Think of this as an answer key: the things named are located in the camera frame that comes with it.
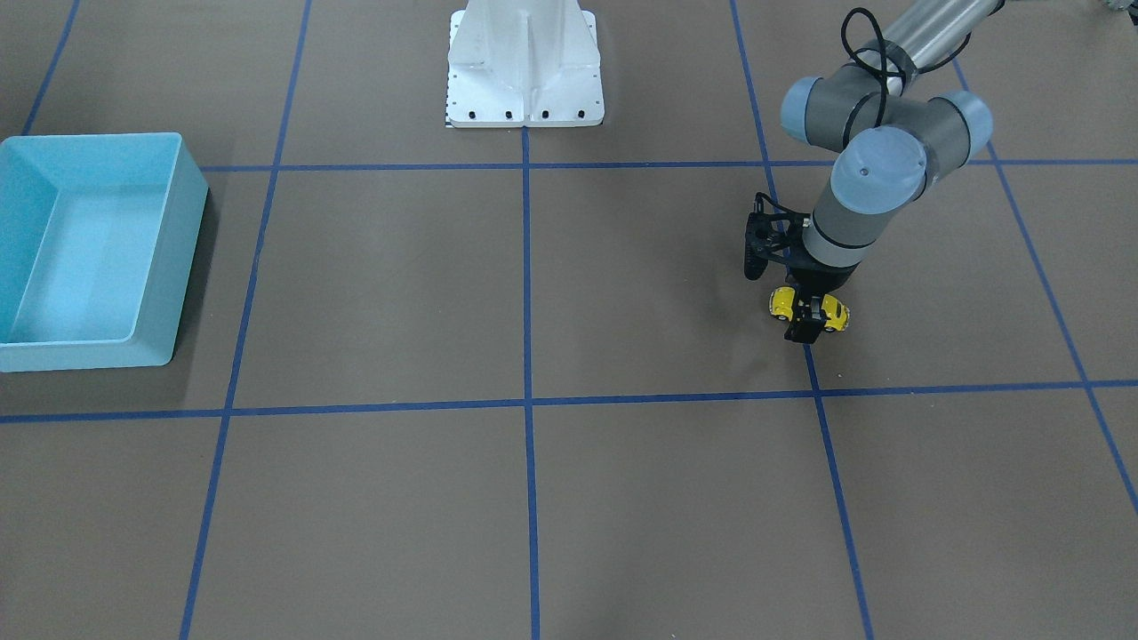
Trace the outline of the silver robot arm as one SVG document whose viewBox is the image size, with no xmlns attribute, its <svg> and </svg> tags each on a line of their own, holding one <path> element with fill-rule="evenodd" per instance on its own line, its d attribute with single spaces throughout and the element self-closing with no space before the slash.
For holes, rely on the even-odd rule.
<svg viewBox="0 0 1138 640">
<path fill-rule="evenodd" d="M 1000 1 L 915 1 L 887 25 L 869 8 L 842 20 L 846 64 L 801 77 L 781 102 L 781 128 L 836 154 L 813 210 L 785 213 L 791 312 L 786 340 L 813 344 L 828 312 L 822 300 L 853 274 L 902 207 L 965 166 L 993 133 L 986 102 L 967 90 L 908 98 L 921 76 L 946 68 Z"/>
</svg>

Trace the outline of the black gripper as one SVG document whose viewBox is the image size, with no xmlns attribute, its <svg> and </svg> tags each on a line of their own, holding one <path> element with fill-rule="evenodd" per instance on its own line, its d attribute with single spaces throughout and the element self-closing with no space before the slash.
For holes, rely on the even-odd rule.
<svg viewBox="0 0 1138 640">
<path fill-rule="evenodd" d="M 789 287 L 794 289 L 791 301 L 791 315 L 783 337 L 791 343 L 813 345 L 825 333 L 828 325 L 828 312 L 822 300 L 838 292 L 857 266 L 826 266 L 805 247 L 793 244 L 783 251 L 789 269 Z"/>
</svg>

